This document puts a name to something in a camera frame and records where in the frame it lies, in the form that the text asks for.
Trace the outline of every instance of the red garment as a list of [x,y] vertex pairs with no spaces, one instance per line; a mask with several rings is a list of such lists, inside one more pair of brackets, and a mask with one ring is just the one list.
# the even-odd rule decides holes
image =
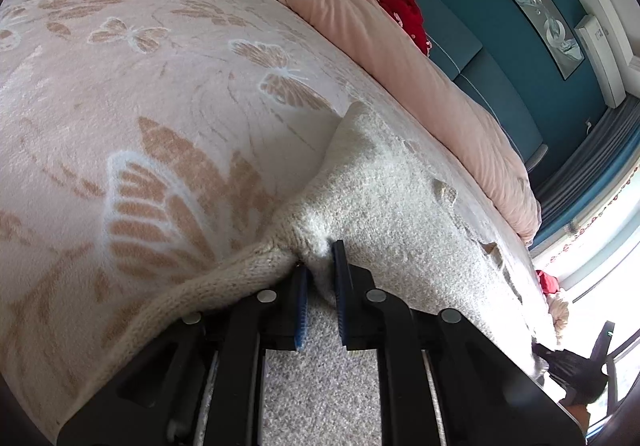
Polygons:
[[380,6],[398,22],[404,32],[411,36],[422,53],[429,57],[431,42],[422,26],[423,19],[420,7],[415,0],[377,0]]
[[560,290],[558,278],[541,270],[537,270],[536,273],[538,274],[538,281],[544,294],[555,294]]

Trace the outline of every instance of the gray curtain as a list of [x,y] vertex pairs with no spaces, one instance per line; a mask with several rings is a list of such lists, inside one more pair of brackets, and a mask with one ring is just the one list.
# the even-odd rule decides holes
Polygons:
[[616,109],[607,109],[564,165],[536,189],[542,206],[542,227],[534,245],[589,204],[620,171],[639,142],[640,100],[628,95]]

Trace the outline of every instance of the headboard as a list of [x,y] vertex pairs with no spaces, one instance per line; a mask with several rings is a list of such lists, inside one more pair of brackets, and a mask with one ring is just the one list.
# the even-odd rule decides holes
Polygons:
[[488,50],[440,0],[416,0],[428,37],[431,60],[463,92],[487,109],[531,171],[547,147],[535,121]]

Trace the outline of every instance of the bed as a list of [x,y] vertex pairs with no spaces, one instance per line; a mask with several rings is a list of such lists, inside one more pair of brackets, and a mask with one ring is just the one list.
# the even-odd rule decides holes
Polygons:
[[[448,54],[434,54],[436,64],[462,90],[481,90],[523,160],[534,156],[540,134],[491,56],[437,0],[420,5],[428,18],[433,10],[429,33]],[[6,0],[0,51],[0,372],[50,439],[150,299],[263,235],[316,175],[355,102],[455,185],[457,216],[494,245],[488,254],[500,250],[499,277],[479,283],[499,283],[519,307],[512,340],[526,349],[534,336],[555,339],[526,246],[474,178],[276,0]],[[176,234],[197,259],[164,252]],[[316,301],[312,320],[331,319]],[[328,368],[320,341],[303,365],[307,388],[323,390],[268,379],[269,444],[376,444],[375,354],[345,363],[336,328],[316,330],[343,366]],[[523,368],[538,375],[529,359]],[[271,360],[289,376],[299,368],[290,356]]]

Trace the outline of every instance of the folded pink quilt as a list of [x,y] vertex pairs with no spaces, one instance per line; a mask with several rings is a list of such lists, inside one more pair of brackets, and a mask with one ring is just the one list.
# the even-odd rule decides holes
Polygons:
[[462,162],[520,238],[533,239],[540,205],[500,126],[424,57],[375,0],[279,1],[384,86]]

